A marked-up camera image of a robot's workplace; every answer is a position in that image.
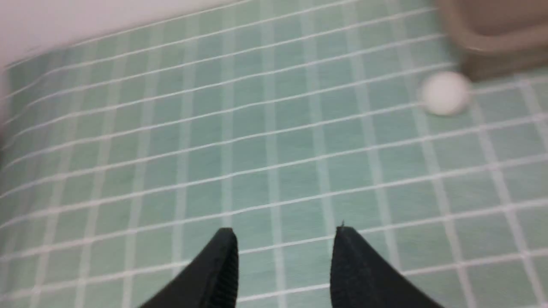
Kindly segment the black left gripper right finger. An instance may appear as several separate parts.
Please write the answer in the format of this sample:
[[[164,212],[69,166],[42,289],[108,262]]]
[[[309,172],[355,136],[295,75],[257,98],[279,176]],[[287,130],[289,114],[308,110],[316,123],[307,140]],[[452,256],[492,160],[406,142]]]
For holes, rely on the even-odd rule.
[[[440,308],[353,227],[338,226],[330,269],[333,308]]]

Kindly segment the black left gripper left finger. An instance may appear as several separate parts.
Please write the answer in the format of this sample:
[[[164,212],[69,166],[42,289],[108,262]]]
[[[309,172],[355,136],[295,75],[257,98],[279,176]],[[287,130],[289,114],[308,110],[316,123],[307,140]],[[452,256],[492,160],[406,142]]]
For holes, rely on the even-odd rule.
[[[239,287],[238,240],[219,228],[211,240],[142,308],[235,308]]]

